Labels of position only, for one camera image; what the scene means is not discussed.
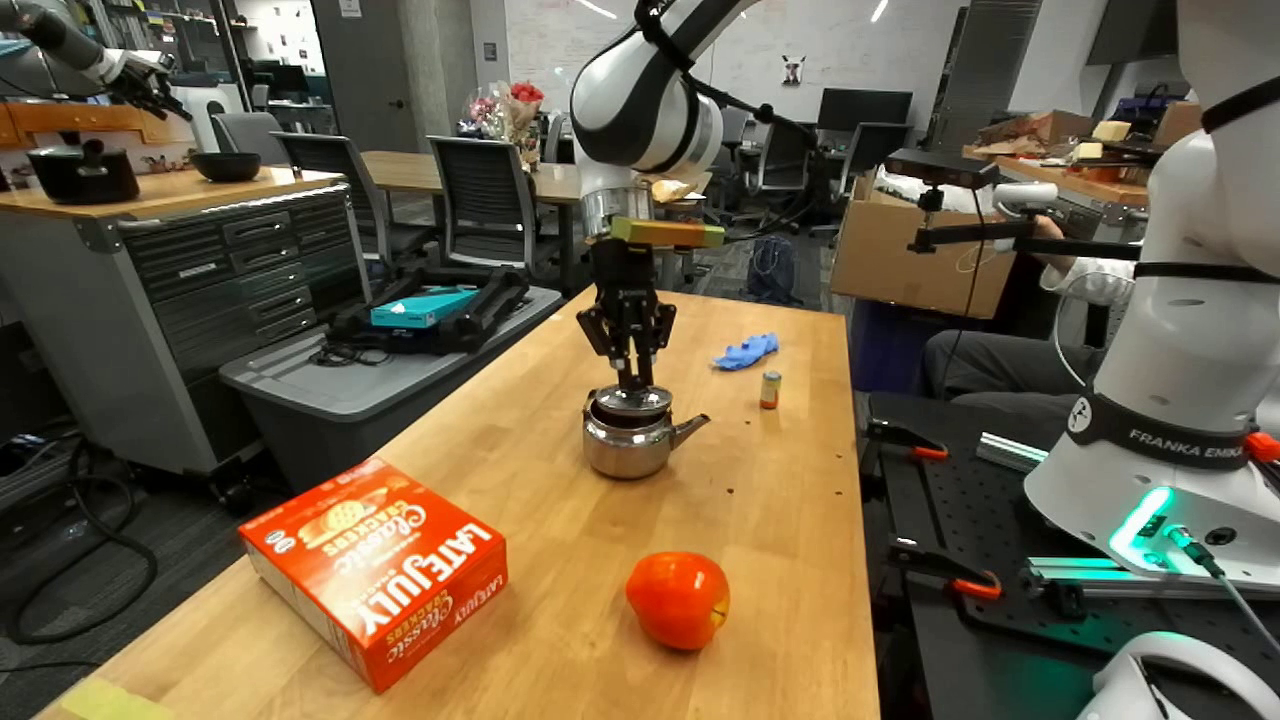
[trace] wooden table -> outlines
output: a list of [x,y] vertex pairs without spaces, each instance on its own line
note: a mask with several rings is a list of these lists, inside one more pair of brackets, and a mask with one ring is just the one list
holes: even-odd
[[[442,196],[442,170],[434,151],[359,151],[368,181],[389,193],[428,193]],[[575,166],[540,166],[533,178],[538,200],[544,204],[580,204]]]
[[[587,296],[376,454],[511,548],[511,588],[393,693],[374,698],[237,561],[45,718],[882,718],[844,320],[669,299],[682,318],[657,383],[675,422],[713,425],[660,478],[612,484],[585,468],[580,410],[612,383],[575,329]],[[785,372],[778,412],[758,410],[760,368],[707,368],[752,334],[782,336],[766,366]],[[731,615],[701,656],[654,647],[619,598],[654,548],[730,569]]]
[[41,190],[0,193],[0,213],[36,213],[36,217],[77,217],[77,221],[107,221],[107,217],[183,217],[215,204],[250,204],[267,196],[289,196],[304,190],[344,183],[341,174],[294,174],[294,170],[261,170],[250,183],[207,183],[196,170],[138,178],[141,196],[124,204],[55,204]]
[[1086,196],[1092,204],[1119,204],[1119,209],[1148,209],[1148,190],[1145,183],[1101,183],[1070,170],[1045,170],[1029,159],[1002,159],[1004,178],[1015,181],[1036,181],[1036,183],[1056,183],[1070,196]]

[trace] kettle lid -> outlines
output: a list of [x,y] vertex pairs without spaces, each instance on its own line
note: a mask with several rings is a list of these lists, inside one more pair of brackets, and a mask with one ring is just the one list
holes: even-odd
[[673,392],[665,389],[600,389],[594,392],[595,412],[625,417],[625,422],[654,422],[673,410]]

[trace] cabinet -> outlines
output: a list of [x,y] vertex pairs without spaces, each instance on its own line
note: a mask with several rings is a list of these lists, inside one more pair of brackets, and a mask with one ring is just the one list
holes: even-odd
[[257,447],[215,368],[364,299],[350,190],[263,193],[172,193],[180,213],[4,213],[0,278],[90,440],[215,474]]

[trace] white panel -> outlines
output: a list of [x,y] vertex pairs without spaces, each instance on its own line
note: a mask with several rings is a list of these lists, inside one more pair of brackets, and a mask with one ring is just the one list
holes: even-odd
[[252,24],[244,38],[252,62],[284,62],[325,75],[313,0],[237,0],[237,12]]

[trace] cardboard box on shelf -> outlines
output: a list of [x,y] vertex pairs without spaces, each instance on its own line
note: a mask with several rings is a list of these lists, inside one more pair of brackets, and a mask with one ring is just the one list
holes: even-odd
[[[978,224],[973,213],[932,213],[932,224]],[[850,200],[835,237],[833,292],[943,318],[992,320],[1004,296],[1014,252],[992,244],[943,244],[911,252],[926,213],[877,196]]]
[[507,588],[506,538],[386,461],[250,522],[241,540],[274,594],[374,693],[393,689]]

